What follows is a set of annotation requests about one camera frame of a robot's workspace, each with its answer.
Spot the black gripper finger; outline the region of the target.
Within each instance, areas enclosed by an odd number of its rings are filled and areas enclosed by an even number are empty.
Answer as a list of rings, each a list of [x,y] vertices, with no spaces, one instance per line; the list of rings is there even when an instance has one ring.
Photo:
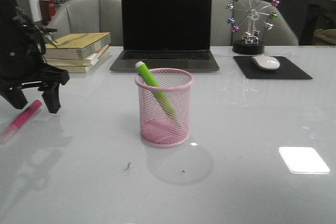
[[[49,113],[52,114],[56,114],[61,108],[59,100],[59,86],[60,83],[54,82],[41,88],[41,91],[43,92],[42,98]]]
[[[1,96],[16,109],[23,109],[28,103],[23,91],[15,88],[1,89]]]

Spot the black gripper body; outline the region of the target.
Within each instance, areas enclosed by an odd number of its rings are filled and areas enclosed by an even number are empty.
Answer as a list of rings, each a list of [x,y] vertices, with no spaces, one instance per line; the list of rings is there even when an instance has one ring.
[[[16,79],[1,77],[1,94],[9,91],[38,87],[39,91],[56,92],[59,85],[65,85],[70,79],[67,70],[42,64],[35,72]]]

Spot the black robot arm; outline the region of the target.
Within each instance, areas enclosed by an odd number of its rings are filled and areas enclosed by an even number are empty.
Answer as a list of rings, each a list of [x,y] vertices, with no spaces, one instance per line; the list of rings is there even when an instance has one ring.
[[[38,27],[16,0],[1,0],[1,96],[14,108],[27,104],[23,89],[37,87],[50,113],[60,109],[59,86],[70,79],[66,70],[45,63],[45,42],[55,41]]]

